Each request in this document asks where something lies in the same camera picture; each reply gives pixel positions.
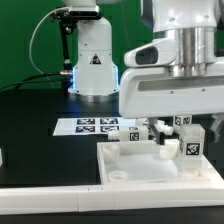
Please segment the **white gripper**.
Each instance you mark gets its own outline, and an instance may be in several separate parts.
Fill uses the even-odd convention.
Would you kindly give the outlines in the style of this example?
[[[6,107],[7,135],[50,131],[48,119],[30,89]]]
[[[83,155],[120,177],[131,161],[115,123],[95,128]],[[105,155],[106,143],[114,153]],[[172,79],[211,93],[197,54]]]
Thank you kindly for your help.
[[[224,126],[224,64],[212,64],[200,77],[171,78],[165,67],[128,69],[122,76],[119,113],[123,118],[149,118],[155,142],[162,144],[158,117],[214,114],[214,142]]]

